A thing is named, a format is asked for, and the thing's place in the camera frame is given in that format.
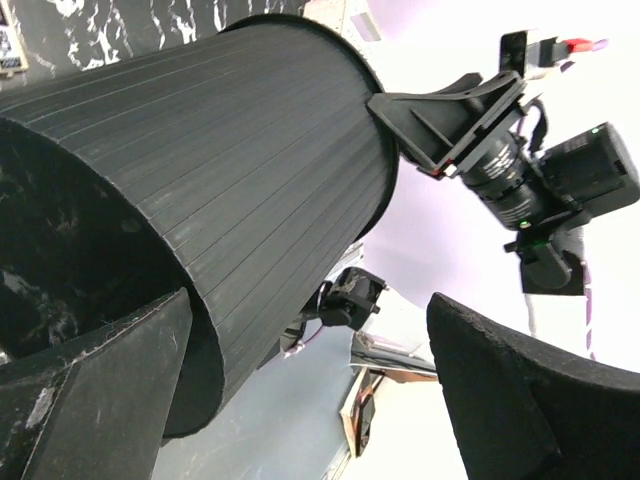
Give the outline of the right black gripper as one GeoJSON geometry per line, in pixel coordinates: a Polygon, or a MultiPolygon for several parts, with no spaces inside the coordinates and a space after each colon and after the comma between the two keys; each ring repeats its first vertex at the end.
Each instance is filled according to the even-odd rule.
{"type": "Polygon", "coordinates": [[[429,94],[377,93],[367,108],[423,172],[437,179],[461,175],[488,152],[516,116],[525,89],[519,75],[526,71],[527,49],[527,30],[503,34],[503,73],[494,78],[482,83],[480,74],[468,73],[429,94]]]}

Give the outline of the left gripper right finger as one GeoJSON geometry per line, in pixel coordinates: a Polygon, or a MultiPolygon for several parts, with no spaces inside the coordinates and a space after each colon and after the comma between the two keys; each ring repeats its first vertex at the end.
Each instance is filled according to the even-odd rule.
{"type": "Polygon", "coordinates": [[[471,479],[636,479],[639,375],[436,293],[431,350],[471,479]]]}

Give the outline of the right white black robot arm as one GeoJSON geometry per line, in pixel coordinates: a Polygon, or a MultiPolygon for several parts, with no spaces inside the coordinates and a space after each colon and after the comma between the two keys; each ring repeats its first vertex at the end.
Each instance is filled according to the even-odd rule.
{"type": "Polygon", "coordinates": [[[418,172],[458,180],[464,198],[478,199],[494,224],[514,233],[505,251],[519,261],[531,334],[586,358],[593,357],[592,301],[583,229],[636,203],[639,175],[609,123],[552,147],[544,146],[546,114],[530,134],[522,125],[544,108],[527,86],[595,47],[507,33],[492,79],[471,73],[433,93],[379,93],[368,103],[418,172]]]}

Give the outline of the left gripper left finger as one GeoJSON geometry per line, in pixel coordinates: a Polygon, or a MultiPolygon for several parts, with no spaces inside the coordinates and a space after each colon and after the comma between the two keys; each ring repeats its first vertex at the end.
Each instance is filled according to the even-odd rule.
{"type": "Polygon", "coordinates": [[[3,365],[2,478],[150,478],[191,325],[180,289],[3,365]]]}

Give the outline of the large black plastic bucket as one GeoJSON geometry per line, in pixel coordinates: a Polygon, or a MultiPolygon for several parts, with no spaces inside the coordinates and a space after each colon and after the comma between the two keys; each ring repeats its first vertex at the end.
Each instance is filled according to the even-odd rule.
{"type": "Polygon", "coordinates": [[[188,292],[164,434],[207,426],[347,248],[398,151],[334,31],[259,15],[1,97],[1,347],[14,360],[188,292]]]}

